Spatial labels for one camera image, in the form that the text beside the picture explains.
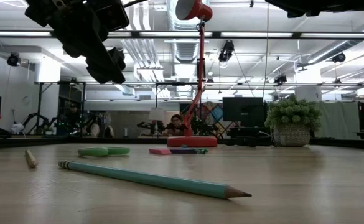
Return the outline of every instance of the wooden table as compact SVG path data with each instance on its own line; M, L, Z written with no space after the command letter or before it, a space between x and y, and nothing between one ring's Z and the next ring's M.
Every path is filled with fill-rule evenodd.
M218 146L208 154L81 158L63 144L0 149L0 224L364 223L364 150ZM24 150L39 166L29 169ZM220 200L64 170L60 159L226 183L252 198Z

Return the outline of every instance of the lamp shade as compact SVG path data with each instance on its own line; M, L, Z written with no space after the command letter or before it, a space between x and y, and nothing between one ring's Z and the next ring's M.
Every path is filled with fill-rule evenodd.
M151 108L149 120L151 121L162 121L164 120L164 109L162 108Z
M176 5L176 17L180 20L197 17L209 21L212 18L212 9L202 4L202 0L179 0Z

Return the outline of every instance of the pink eraser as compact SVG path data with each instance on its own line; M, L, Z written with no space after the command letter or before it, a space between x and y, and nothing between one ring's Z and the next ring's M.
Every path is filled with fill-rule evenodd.
M169 155L172 154L169 149L149 149L152 154Z

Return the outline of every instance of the lamp base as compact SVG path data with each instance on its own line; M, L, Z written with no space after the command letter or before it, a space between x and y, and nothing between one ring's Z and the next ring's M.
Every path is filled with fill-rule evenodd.
M215 136L177 136L169 137L168 147L217 147L218 139Z

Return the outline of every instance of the computer monitor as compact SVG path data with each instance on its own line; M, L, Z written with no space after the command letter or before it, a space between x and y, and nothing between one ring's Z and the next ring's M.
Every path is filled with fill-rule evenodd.
M265 113L263 98L223 97L224 121L241 121L244 127L263 127Z

